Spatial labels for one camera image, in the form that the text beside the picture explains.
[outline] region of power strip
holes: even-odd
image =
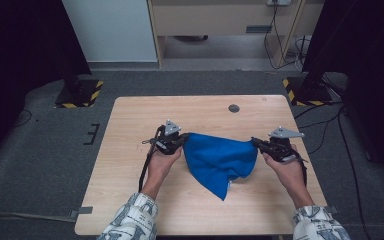
[[[288,6],[291,5],[291,0],[267,0],[267,5],[269,6],[274,6],[275,3],[278,6]]]

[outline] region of blue cloth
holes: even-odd
[[[189,133],[183,151],[195,179],[221,200],[226,198],[229,180],[251,174],[258,154],[251,141],[198,133]]]

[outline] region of patterned sleeve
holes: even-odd
[[[152,198],[135,193],[117,211],[114,220],[97,240],[154,240],[157,236],[157,214],[158,207]]]
[[[295,211],[294,221],[294,239],[351,239],[347,231],[324,207],[313,205],[299,208]]]

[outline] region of gray floor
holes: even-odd
[[[104,80],[97,102],[91,108],[54,109],[53,101],[63,86],[56,81],[26,97],[26,109],[0,149],[0,212],[20,212],[67,218],[81,206],[88,180],[118,96],[282,94],[281,80],[299,75],[294,64],[273,70],[262,45],[262,37],[210,37],[191,42],[170,38],[162,68],[131,65],[94,69]],[[329,73],[344,85],[346,77]],[[334,116],[340,105],[317,108],[297,119],[298,126]],[[308,107],[292,107],[296,116]],[[360,186],[361,207],[372,239],[384,239],[384,167],[368,162],[349,119],[341,116],[347,143]],[[90,140],[91,124],[99,123],[95,144]],[[319,182],[329,205],[337,206],[335,218],[353,239],[366,239],[358,210],[355,180],[337,120],[302,128]],[[0,219],[0,239],[94,239],[74,233],[74,223],[44,220]],[[227,239],[262,239],[229,237]]]

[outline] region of hand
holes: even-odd
[[[292,149],[297,151],[294,144],[292,144]],[[298,162],[298,159],[280,163],[273,160],[267,153],[263,153],[263,157],[267,165],[276,172],[277,177],[288,191],[297,209],[303,206],[314,205],[310,193],[305,186],[301,164]]]
[[[170,172],[171,166],[180,158],[181,153],[182,147],[179,147],[173,155],[164,155],[158,150],[154,152],[148,165],[148,178],[141,193],[155,200],[164,179]]]
[[[148,179],[164,180],[170,172],[171,166],[180,158],[181,153],[182,147],[179,147],[172,155],[165,155],[158,150],[154,152],[148,165]]]

